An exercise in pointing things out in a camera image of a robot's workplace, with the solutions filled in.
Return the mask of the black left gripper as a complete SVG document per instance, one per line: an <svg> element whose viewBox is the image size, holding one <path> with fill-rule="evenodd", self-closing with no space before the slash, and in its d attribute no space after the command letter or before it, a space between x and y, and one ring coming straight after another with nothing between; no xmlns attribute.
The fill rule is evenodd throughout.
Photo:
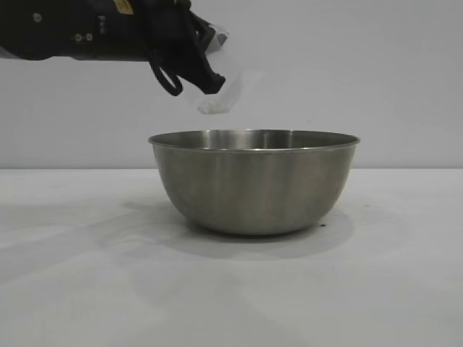
<svg viewBox="0 0 463 347"><path fill-rule="evenodd" d="M158 81L181 94L179 78L204 94L216 94L226 79L206 58L217 50L217 29L191 10L190 1L98 1L98 34L110 60L154 60Z"/></svg>

